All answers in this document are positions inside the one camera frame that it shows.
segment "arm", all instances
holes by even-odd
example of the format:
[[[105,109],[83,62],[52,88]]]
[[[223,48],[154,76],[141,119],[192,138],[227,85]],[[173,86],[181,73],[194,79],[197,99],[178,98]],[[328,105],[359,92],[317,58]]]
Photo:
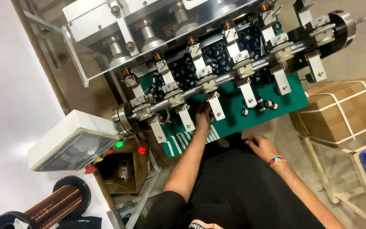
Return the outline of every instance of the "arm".
[[[268,162],[278,155],[273,143],[261,135],[252,136],[246,140],[247,145],[262,160]],[[327,229],[345,229],[337,218],[328,210],[326,206],[314,195],[314,193],[303,183],[297,174],[284,161],[275,163],[272,167],[277,174],[285,181],[289,188],[308,207],[314,216]]]
[[[170,173],[163,191],[174,191],[180,194],[186,203],[196,182],[201,157],[206,146],[207,136],[210,134],[209,104],[203,102],[196,112],[196,132],[191,138],[183,156]]]

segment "clear acrylic cover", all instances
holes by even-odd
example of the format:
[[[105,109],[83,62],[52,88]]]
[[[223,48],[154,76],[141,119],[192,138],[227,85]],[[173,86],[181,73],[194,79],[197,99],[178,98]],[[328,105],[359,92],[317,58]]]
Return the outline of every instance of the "clear acrylic cover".
[[[108,150],[118,139],[79,132],[35,171],[79,170]]]
[[[78,0],[63,8],[65,43],[82,82],[133,68],[190,36],[220,29],[228,17],[257,11],[265,0]],[[91,63],[94,58],[99,68]]]

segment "person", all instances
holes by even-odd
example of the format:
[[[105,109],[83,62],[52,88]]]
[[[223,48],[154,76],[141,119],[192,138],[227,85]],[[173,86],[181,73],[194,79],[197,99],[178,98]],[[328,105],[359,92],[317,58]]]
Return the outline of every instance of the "person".
[[[144,228],[345,228],[267,138],[237,133],[230,148],[206,146],[210,111],[198,107],[195,134]]]

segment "hand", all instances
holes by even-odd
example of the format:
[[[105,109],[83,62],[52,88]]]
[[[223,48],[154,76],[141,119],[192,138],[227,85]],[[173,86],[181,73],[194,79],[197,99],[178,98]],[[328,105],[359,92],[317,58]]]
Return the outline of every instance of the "hand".
[[[206,101],[203,101],[196,111],[196,134],[208,136],[210,134],[210,112],[211,107]]]
[[[256,155],[265,162],[279,155],[275,145],[267,138],[261,135],[253,135],[245,140],[245,143]]]

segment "black t-shirt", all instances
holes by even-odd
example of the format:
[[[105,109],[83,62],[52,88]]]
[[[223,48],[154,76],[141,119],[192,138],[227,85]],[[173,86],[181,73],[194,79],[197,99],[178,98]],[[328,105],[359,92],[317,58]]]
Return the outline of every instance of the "black t-shirt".
[[[241,149],[221,150],[202,161],[189,203],[162,193],[145,229],[324,228],[267,163]]]

